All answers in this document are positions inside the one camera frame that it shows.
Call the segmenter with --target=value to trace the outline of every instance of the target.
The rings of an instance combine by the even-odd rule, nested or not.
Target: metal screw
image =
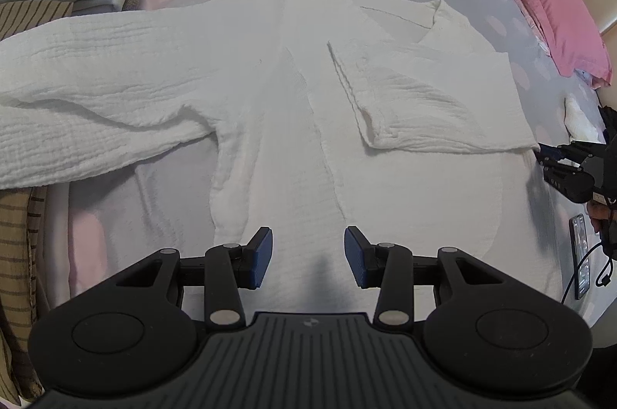
[[[240,314],[232,309],[218,309],[210,314],[210,321],[219,326],[230,326],[240,320]]]
[[[379,321],[387,326],[402,326],[409,322],[409,315],[398,309],[389,309],[379,314]]]

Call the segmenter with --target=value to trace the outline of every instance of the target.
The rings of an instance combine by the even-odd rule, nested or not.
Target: pink polka dot bedsheet
[[[208,0],[141,0],[140,7],[182,7],[204,1]],[[514,0],[446,1],[467,16],[496,50],[510,55],[523,111],[538,141],[550,145],[568,142],[564,125],[564,99],[568,94],[602,129],[595,92],[576,76],[558,75]],[[216,160],[216,141],[208,137],[155,159],[73,183],[69,226],[71,294],[84,291],[162,247],[177,247],[184,257],[203,255],[214,238],[208,205]],[[558,297],[572,270],[568,219],[580,213],[582,207],[546,188],[534,163],[504,163],[504,187],[510,188],[511,197],[504,201],[507,212],[486,260]],[[477,222],[482,222],[482,216],[482,212],[477,213]],[[522,218],[531,219],[531,232],[517,231]],[[590,226],[588,234],[593,243]],[[456,241],[444,240],[442,245],[456,245]],[[592,258],[594,274],[603,265],[599,255]],[[586,303],[572,306],[578,307],[591,324],[616,294],[611,287],[592,289]],[[186,311],[198,318],[201,303],[199,292],[187,291]]]

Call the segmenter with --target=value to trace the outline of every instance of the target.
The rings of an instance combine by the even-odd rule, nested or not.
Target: human hand
[[[587,214],[589,214],[593,230],[598,233],[600,231],[601,221],[603,219],[610,219],[611,210],[603,203],[590,200],[587,202]]]

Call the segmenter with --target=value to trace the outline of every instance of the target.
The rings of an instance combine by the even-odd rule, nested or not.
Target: pillowcase
[[[529,12],[525,4],[521,0],[514,0],[514,1],[516,1],[516,4],[521,10],[521,13],[525,17],[525,21],[527,22],[527,25],[531,28],[531,31],[536,37],[536,40],[538,40],[538,45],[543,50],[543,52],[550,57],[550,49],[548,48],[548,44],[546,43],[546,38],[544,38],[542,29],[538,26],[538,23],[532,17],[531,13]]]
[[[609,85],[613,69],[600,32],[582,0],[522,0],[542,29],[561,76],[575,69]]]

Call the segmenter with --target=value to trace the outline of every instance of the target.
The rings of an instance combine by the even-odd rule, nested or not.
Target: black gripper base
[[[373,329],[365,314],[260,313],[251,326],[212,335],[168,383],[124,399],[57,392],[36,409],[576,409],[572,392],[496,401],[435,373],[416,343]]]

